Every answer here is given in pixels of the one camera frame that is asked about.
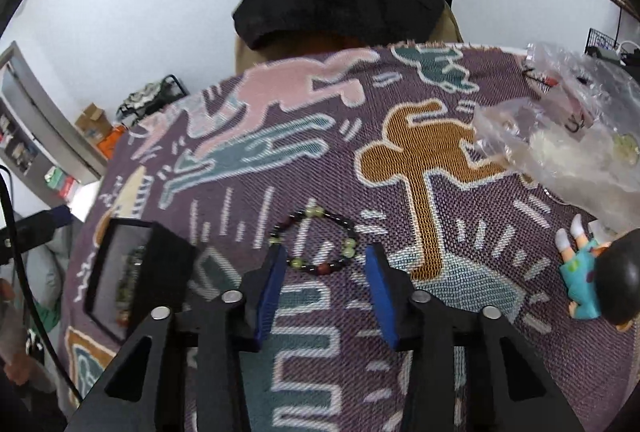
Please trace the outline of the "person's left hand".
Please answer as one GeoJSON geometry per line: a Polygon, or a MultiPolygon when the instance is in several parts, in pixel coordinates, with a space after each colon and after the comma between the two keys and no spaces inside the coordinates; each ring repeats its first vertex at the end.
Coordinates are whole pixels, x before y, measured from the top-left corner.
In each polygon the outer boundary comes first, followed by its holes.
{"type": "Polygon", "coordinates": [[[14,307],[12,286],[1,279],[1,360],[10,381],[23,386],[34,370],[35,361],[26,352],[27,332],[14,307]]]}

